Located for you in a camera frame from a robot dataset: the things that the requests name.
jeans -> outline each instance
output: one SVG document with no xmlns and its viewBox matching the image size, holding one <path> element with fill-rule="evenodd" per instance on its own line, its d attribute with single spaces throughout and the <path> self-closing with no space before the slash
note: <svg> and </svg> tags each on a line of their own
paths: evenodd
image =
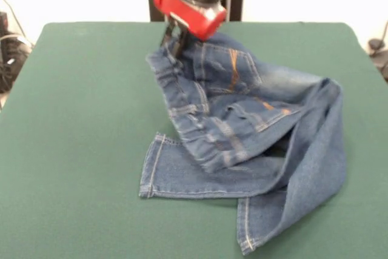
<svg viewBox="0 0 388 259">
<path fill-rule="evenodd" d="M 343 185 L 342 88 L 261 62 L 222 33 L 206 42 L 191 36 L 178 59 L 174 42 L 147 61 L 179 141 L 156 134 L 139 195 L 237 198 L 247 255 Z"/>
</svg>

denim fabric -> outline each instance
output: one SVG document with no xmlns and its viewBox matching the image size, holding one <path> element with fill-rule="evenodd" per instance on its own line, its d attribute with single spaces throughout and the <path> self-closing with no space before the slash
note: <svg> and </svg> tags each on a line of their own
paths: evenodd
<svg viewBox="0 0 388 259">
<path fill-rule="evenodd" d="M 337 193 L 346 176 L 341 87 L 257 60 L 217 33 L 147 57 L 179 134 L 157 133 L 141 197 L 237 198 L 244 255 Z"/>
</svg>

green tablecloth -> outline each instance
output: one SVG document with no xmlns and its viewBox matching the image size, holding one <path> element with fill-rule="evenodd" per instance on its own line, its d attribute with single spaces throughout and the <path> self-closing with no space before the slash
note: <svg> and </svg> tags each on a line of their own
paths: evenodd
<svg viewBox="0 0 388 259">
<path fill-rule="evenodd" d="M 0 114 L 0 258 L 237 259 L 235 200 L 141 200 L 156 131 L 173 135 L 145 62 L 163 24 L 47 25 Z M 344 24 L 227 24 L 263 61 L 344 86 L 348 177 L 246 258 L 386 258 L 387 87 Z"/>
</svg>

fold of fabric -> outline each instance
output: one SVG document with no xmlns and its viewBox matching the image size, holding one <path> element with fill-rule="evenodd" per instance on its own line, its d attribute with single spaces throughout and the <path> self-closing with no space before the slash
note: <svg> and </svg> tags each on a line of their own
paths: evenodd
<svg viewBox="0 0 388 259">
<path fill-rule="evenodd" d="M 157 133 L 140 196 L 238 198 L 244 255 L 336 194 L 346 177 L 341 86 L 265 64 L 222 33 L 147 57 L 180 140 Z"/>
</svg>

orange stitching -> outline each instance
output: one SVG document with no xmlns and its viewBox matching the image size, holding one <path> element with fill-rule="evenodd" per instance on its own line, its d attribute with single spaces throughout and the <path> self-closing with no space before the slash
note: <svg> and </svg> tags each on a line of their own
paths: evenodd
<svg viewBox="0 0 388 259">
<path fill-rule="evenodd" d="M 237 72 L 237 51 L 234 49 L 229 49 L 229 53 L 230 53 L 230 60 L 232 62 L 232 67 L 233 67 L 232 82 L 230 83 L 229 90 L 233 90 L 239 78 L 238 72 Z"/>
<path fill-rule="evenodd" d="M 266 107 L 266 109 L 273 110 L 273 106 L 271 106 L 269 103 L 263 102 L 263 105 Z"/>
<path fill-rule="evenodd" d="M 273 110 L 273 109 L 274 109 L 273 106 L 271 106 L 269 103 L 267 103 L 267 102 L 261 100 L 260 98 L 255 97 L 255 99 L 256 99 L 259 103 L 262 103 L 266 109 L 268 109 L 268 110 Z"/>
</svg>

